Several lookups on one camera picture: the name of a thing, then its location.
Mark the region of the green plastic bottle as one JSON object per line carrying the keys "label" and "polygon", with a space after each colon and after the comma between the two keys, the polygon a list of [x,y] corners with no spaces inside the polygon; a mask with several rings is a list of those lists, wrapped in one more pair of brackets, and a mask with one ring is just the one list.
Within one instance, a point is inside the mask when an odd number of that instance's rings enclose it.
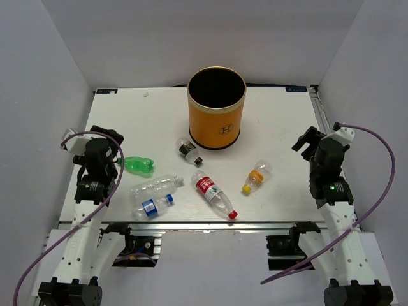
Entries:
{"label": "green plastic bottle", "polygon": [[123,166],[124,170],[133,175],[148,176],[154,172],[154,161],[149,158],[130,156],[117,158],[116,164]]}

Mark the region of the blue label plastic bottle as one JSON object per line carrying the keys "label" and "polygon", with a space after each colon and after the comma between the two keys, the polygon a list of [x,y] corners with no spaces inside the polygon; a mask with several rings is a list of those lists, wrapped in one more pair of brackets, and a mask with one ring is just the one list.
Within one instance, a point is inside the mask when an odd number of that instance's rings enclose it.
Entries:
{"label": "blue label plastic bottle", "polygon": [[173,196],[166,194],[162,197],[149,198],[132,209],[133,217],[140,222],[145,222],[165,215],[174,204]]}

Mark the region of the yellow cap small bottle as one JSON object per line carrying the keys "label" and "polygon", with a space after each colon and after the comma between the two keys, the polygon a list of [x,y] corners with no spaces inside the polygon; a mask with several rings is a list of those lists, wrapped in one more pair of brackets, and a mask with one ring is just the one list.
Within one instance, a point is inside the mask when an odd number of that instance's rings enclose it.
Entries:
{"label": "yellow cap small bottle", "polygon": [[258,189],[262,183],[272,176],[272,166],[268,161],[258,161],[248,174],[243,186],[242,192],[245,195],[251,194]]}

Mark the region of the red label plastic bottle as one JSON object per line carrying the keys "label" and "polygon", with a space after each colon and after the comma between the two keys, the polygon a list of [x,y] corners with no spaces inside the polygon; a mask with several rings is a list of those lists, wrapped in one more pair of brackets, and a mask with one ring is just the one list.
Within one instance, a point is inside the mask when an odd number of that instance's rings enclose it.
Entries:
{"label": "red label plastic bottle", "polygon": [[237,218],[238,213],[233,208],[230,199],[205,172],[201,170],[194,172],[191,176],[191,183],[212,208],[225,215],[229,220]]}

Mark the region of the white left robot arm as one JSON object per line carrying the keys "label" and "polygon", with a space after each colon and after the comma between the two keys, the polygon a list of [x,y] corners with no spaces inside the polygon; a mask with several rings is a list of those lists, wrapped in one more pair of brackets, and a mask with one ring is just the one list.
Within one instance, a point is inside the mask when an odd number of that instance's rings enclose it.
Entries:
{"label": "white left robot arm", "polygon": [[82,155],[73,162],[81,166],[77,175],[72,229],[67,234],[66,252],[58,272],[42,282],[38,296],[44,305],[100,305],[102,289],[91,271],[97,249],[99,227],[122,172],[113,159],[121,153],[124,138],[112,129],[91,127]]}

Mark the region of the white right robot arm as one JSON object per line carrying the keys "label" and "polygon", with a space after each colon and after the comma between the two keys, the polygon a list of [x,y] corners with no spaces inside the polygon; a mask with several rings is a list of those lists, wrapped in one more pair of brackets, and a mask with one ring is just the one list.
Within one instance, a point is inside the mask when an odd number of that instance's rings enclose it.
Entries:
{"label": "white right robot arm", "polygon": [[328,283],[325,305],[390,305],[392,288],[381,284],[372,270],[354,225],[357,217],[349,184],[341,175],[345,153],[354,138],[349,127],[335,128],[326,135],[311,126],[293,145],[309,162],[309,187],[317,209],[327,225],[331,244],[326,245],[320,231],[312,224],[297,224],[288,238],[289,249],[305,253],[313,267]]}

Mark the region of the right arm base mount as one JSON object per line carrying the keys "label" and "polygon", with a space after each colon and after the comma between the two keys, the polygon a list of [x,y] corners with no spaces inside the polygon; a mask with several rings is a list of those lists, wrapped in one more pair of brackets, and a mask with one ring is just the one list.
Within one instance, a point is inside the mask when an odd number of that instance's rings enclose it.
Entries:
{"label": "right arm base mount", "polygon": [[298,245],[300,235],[307,232],[320,233],[321,230],[314,222],[296,222],[288,234],[266,237],[269,271],[285,270],[307,258]]}

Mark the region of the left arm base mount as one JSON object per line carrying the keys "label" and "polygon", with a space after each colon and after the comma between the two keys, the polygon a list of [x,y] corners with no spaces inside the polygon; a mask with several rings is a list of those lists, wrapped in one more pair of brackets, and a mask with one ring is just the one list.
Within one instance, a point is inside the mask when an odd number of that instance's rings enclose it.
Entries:
{"label": "left arm base mount", "polygon": [[154,259],[155,237],[148,235],[137,235],[128,223],[110,223],[105,228],[99,229],[99,242],[109,233],[118,233],[120,241],[124,242],[124,248],[119,252],[113,262],[114,267],[149,267],[154,268],[158,259]]}

